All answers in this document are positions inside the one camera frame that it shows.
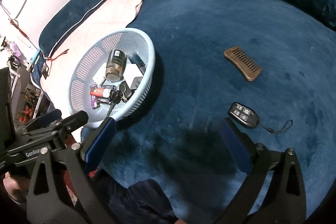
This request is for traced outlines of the person's left hand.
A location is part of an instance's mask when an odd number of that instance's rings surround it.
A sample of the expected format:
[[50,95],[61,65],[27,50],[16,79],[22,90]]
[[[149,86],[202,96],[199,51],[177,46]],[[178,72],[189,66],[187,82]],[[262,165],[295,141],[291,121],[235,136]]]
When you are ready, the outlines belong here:
[[7,194],[13,201],[17,203],[26,202],[26,192],[30,184],[28,178],[15,176],[7,172],[3,179],[3,184]]

